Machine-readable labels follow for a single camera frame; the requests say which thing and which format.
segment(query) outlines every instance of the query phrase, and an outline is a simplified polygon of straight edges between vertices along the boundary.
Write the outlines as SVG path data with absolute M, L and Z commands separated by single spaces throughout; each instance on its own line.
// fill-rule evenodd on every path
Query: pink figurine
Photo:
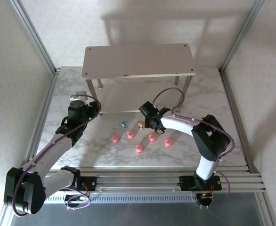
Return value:
M 118 141 L 119 141 L 119 138 L 118 138 L 118 136 L 117 136 L 116 134 L 114 134 L 114 135 L 112 136 L 112 140 L 113 140 L 113 143 L 114 143 L 114 144 L 117 144 Z
M 149 135 L 149 140 L 150 140 L 151 142 L 155 142 L 156 136 L 155 136 L 153 133 L 151 133 L 151 134 Z
M 143 151 L 143 146 L 142 146 L 142 144 L 138 144 L 138 145 L 137 145 L 136 151 L 137 151 L 137 153 L 142 153 L 142 151 Z
M 129 133 L 128 133 L 128 138 L 130 140 L 132 140 L 134 138 L 134 136 L 135 136 L 134 132 L 132 130 L 130 130 Z
M 167 138 L 167 139 L 165 140 L 165 146 L 166 146 L 166 147 L 170 147 L 171 144 L 172 144 L 171 139 Z

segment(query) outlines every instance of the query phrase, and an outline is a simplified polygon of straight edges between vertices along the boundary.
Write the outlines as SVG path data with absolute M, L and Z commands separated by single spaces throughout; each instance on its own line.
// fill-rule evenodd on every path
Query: small toy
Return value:
M 134 136 L 135 136 L 134 132 L 132 130 L 130 130 L 129 133 L 128 133 L 128 138 L 130 140 L 132 140 L 134 138 Z
M 151 134 L 149 135 L 149 140 L 150 140 L 151 142 L 155 142 L 156 136 L 155 136 L 153 133 L 151 133 Z
M 138 126 L 139 126 L 139 129 L 143 129 L 146 126 L 146 124 L 144 123 L 144 121 L 141 121 L 138 123 Z
M 165 140 L 165 146 L 166 146 L 166 147 L 171 147 L 171 144 L 172 144 L 171 139 L 167 138 L 167 139 Z
M 125 121 L 122 121 L 120 125 L 123 129 L 127 127 L 127 123 Z
M 114 143 L 114 144 L 117 144 L 118 141 L 119 141 L 119 138 L 118 138 L 118 136 L 117 136 L 116 134 L 114 134 L 114 135 L 112 136 L 112 140 L 113 140 L 113 143 Z
M 143 146 L 142 146 L 142 144 L 138 144 L 138 145 L 137 145 L 136 151 L 137 151 L 137 153 L 142 153 L 142 151 L 143 151 Z

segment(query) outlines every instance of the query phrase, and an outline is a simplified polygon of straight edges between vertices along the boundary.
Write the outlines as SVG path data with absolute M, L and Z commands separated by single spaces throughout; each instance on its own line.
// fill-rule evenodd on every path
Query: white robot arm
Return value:
M 45 148 L 19 169 L 11 168 L 8 171 L 4 193 L 5 205 L 35 214 L 45 199 L 53 193 L 67 186 L 81 187 L 80 171 L 72 167 L 65 166 L 55 175 L 45 177 L 58 159 L 80 139 L 87 123 L 99 114 L 100 103 L 93 101 L 87 105 L 86 97 L 83 97 L 86 96 L 86 92 L 84 93 L 78 92 L 77 99 L 70 102 L 68 116 L 63 119 Z
M 158 110 L 150 102 L 143 104 L 139 110 L 145 116 L 146 128 L 152 128 L 156 133 L 158 130 L 164 133 L 166 129 L 175 129 L 194 137 L 201 154 L 201 160 L 195 172 L 195 184 L 192 187 L 199 188 L 199 190 L 205 188 L 213 178 L 215 168 L 219 162 L 219 156 L 230 144 L 230 139 L 206 124 L 189 122 L 177 118 L 173 114 L 164 116 L 170 109 L 163 108 Z M 203 118 L 203 121 L 223 130 L 222 126 L 212 115 L 207 115 Z
M 189 121 L 185 121 L 183 119 L 175 118 L 174 116 L 166 116 L 161 118 L 162 125 L 166 129 L 174 129 L 191 135 L 193 137 L 193 126 L 196 126 L 197 123 L 193 124 Z M 213 175 L 214 167 L 217 164 L 217 161 L 210 161 L 201 156 L 201 160 L 198 168 L 196 169 L 196 174 L 199 175 L 203 180 L 209 179 Z

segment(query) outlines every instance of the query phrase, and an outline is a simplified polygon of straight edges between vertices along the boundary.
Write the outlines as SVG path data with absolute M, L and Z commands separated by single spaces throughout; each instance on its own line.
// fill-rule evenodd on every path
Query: wire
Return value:
M 206 122 L 206 121 L 203 121 L 203 120 L 200 120 L 200 119 L 193 119 L 193 118 L 189 118 L 189 117 L 185 117 L 185 116 L 182 116 L 182 115 L 175 114 L 175 112 L 174 112 L 175 109 L 176 109 L 177 107 L 180 107 L 180 106 L 183 104 L 184 100 L 185 100 L 185 95 L 184 95 L 184 93 L 183 93 L 182 90 L 180 90 L 180 89 L 178 89 L 178 88 L 176 88 L 176 87 L 170 87 L 170 88 L 167 88 L 167 89 L 162 90 L 162 91 L 154 98 L 154 100 L 153 100 L 153 105 L 154 105 L 155 100 L 156 100 L 163 92 L 165 92 L 165 91 L 167 91 L 167 90 L 171 90 L 171 89 L 175 89 L 175 90 L 179 91 L 179 92 L 181 93 L 181 95 L 182 95 L 182 100 L 178 103 L 177 106 L 175 106 L 175 107 L 173 107 L 173 108 L 171 109 L 171 113 L 173 114 L 173 116 L 174 116 L 175 118 L 182 119 L 182 120 L 186 120 L 186 121 L 192 121 L 192 122 L 203 123 L 203 124 L 205 124 L 205 125 L 207 125 L 207 126 L 212 127 L 213 129 L 216 129 L 217 131 L 223 133 L 224 135 L 226 135 L 226 136 L 230 139 L 232 146 L 231 146 L 231 148 L 230 148 L 227 152 L 225 152 L 225 153 L 222 154 L 220 157 L 218 157 L 218 160 L 219 160 L 219 161 L 221 161 L 221 159 L 222 159 L 223 157 L 225 157 L 225 156 L 228 155 L 230 152 L 232 152 L 233 149 L 234 149 L 234 147 L 235 147 L 235 142 L 234 142 L 234 139 L 232 138 L 232 136 L 231 136 L 230 134 L 228 134 L 226 131 L 224 131 L 223 129 L 220 129 L 219 127 L 216 127 L 215 125 L 212 125 L 212 124 L 210 124 L 210 123 L 208 123 L 208 122 Z M 216 170 L 218 164 L 219 164 L 219 162 L 217 162 L 217 163 L 215 164 L 215 166 L 214 166 L 214 168 L 213 168 L 213 171 Z
M 53 143 L 51 143 L 37 158 L 36 160 L 33 161 L 33 163 L 27 168 L 24 170 L 24 172 L 22 173 L 22 175 L 20 176 L 17 184 L 16 184 L 16 188 L 14 190 L 14 193 L 13 193 L 13 196 L 12 196 L 12 209 L 14 211 L 14 214 L 18 217 L 24 217 L 26 216 L 28 213 L 19 213 L 17 210 L 16 210 L 16 194 L 20 188 L 20 185 L 22 183 L 22 180 L 24 179 L 24 177 L 26 176 L 27 172 L 55 145 L 55 143 L 57 143 L 58 141 L 64 139 L 66 136 L 70 135 L 71 133 L 73 133 L 74 131 L 76 131 L 77 129 L 79 129 L 80 127 L 82 126 L 85 126 L 88 122 L 92 121 L 93 119 L 95 119 L 98 114 L 100 113 L 100 110 L 101 110 L 101 103 L 94 97 L 92 96 L 89 96 L 89 95 L 84 95 L 84 94 L 78 94 L 78 95 L 72 95 L 70 97 L 89 97 L 89 98 L 92 98 L 93 100 L 97 101 L 98 105 L 99 105 L 99 110 L 98 112 L 96 113 L 96 115 L 94 117 L 92 117 L 90 120 L 87 120 L 86 122 L 84 122 L 83 124 L 79 125 L 78 127 L 74 128 L 73 130 L 67 132 L 66 134 L 62 135 L 61 137 L 59 137 L 58 139 L 56 139 Z
M 222 201 L 220 201 L 220 202 L 218 202 L 218 203 L 216 203 L 216 204 L 213 204 L 213 205 L 210 205 L 210 206 L 202 206 L 202 205 L 200 205 L 200 208 L 205 207 L 206 209 L 208 209 L 208 208 L 212 208 L 212 207 L 217 207 L 217 206 L 223 204 L 224 202 L 226 202 L 226 200 L 227 200 L 227 199 L 229 198 L 229 196 L 230 196 L 230 183 L 229 183 L 227 177 L 225 176 L 225 174 L 223 174 L 223 173 L 220 172 L 220 171 L 217 171 L 217 173 L 219 173 L 220 175 L 222 175 L 222 176 L 225 178 L 226 182 L 227 182 L 227 185 L 228 185 L 228 193 L 227 193 L 227 196 L 226 196 Z
M 87 191 L 86 194 L 89 193 L 89 195 L 90 195 L 90 192 L 89 192 L 89 190 L 88 190 L 88 187 L 87 187 L 86 183 L 85 183 L 85 182 L 82 182 L 81 185 L 86 189 L 86 191 Z
M 90 199 L 90 196 L 89 196 L 89 195 L 87 195 L 87 194 L 85 194 L 85 193 L 79 191 L 79 190 L 76 189 L 75 187 L 71 187 L 71 186 L 70 186 L 70 187 L 64 187 L 64 189 L 68 189 L 68 190 L 71 190 L 71 191 L 74 191 L 74 192 L 78 192 L 78 193 L 79 193 L 79 194 L 76 194 L 76 195 L 72 196 L 72 197 L 68 200 L 68 202 L 67 202 L 67 209 L 79 210 L 79 209 L 83 209 L 83 208 L 86 208 L 86 207 L 90 206 L 90 204 L 91 204 L 91 199 Z M 80 206 L 80 207 L 77 207 L 77 208 L 76 208 L 76 207 L 70 207 L 70 206 L 69 206 L 69 203 L 70 203 L 70 201 L 71 201 L 72 199 L 78 198 L 78 197 L 81 197 L 81 196 L 84 196 L 84 197 L 87 198 L 88 203 L 87 203 L 86 205 Z

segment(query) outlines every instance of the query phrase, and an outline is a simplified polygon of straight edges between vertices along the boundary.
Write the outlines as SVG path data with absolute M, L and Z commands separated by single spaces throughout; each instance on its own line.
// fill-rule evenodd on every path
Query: wallpaper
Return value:
M 227 74 L 276 215 L 276 1 L 265 1 Z
M 56 67 L 82 66 L 87 46 L 189 43 L 220 67 L 254 0 L 22 0 Z
M 0 0 L 0 211 L 6 173 L 19 167 L 50 74 L 8 0 Z

